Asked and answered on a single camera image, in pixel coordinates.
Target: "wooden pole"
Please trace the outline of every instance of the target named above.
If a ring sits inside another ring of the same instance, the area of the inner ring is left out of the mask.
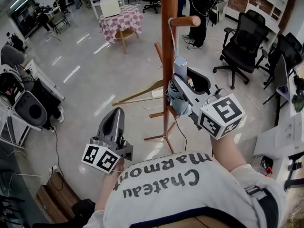
[[[162,35],[162,75],[163,75],[163,136],[168,134],[169,102],[165,94],[170,79],[173,77],[173,43],[168,26],[168,19],[177,17],[178,0],[161,0],[161,35]],[[174,39],[176,40],[176,28],[172,28]]]

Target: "wooden table leg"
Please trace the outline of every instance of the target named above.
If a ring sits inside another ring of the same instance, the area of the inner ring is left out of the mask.
[[[124,36],[123,36],[123,33],[121,31],[119,31],[119,35],[120,35],[120,39],[122,40],[122,43],[123,43],[123,51],[125,54],[127,54],[127,50],[125,48],[125,43],[124,43]]]

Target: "person's arm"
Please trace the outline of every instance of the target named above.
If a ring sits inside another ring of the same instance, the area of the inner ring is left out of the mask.
[[[246,164],[246,161],[238,151],[231,134],[228,134],[219,140],[215,140],[212,136],[210,136],[210,139],[214,158],[229,172]]]
[[[121,172],[124,171],[124,159],[123,158],[121,158],[118,161],[118,163],[114,167],[114,170],[121,171]],[[103,180],[103,184],[101,187],[100,198],[96,202],[95,211],[105,209],[105,204],[108,201],[110,193],[111,193],[119,175],[120,175],[120,173],[115,172],[115,171],[111,172],[110,174],[104,175],[104,180]]]

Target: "shirt sleeve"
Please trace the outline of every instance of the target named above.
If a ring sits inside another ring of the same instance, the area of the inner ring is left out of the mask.
[[[104,228],[104,211],[95,211],[83,228]]]
[[[279,224],[282,222],[286,207],[286,193],[278,182],[270,177],[257,173],[249,164],[235,168],[231,174],[244,189],[252,185],[256,185],[260,188],[267,188],[277,202],[279,209]]]

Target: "wooden board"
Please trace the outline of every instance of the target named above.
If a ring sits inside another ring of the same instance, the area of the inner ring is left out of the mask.
[[[67,222],[67,218],[60,211],[58,206],[53,202],[44,186],[41,185],[36,194],[36,197],[41,203],[43,209],[47,212],[47,214],[52,218],[55,223]]]
[[[62,186],[62,176],[59,172],[54,172],[51,176],[51,179],[49,179],[47,182],[47,189],[50,195],[56,200],[57,205],[67,216],[67,218],[72,219],[75,216],[72,211],[72,206],[80,201],[79,197],[72,191],[65,180],[63,180],[62,190],[58,191]]]

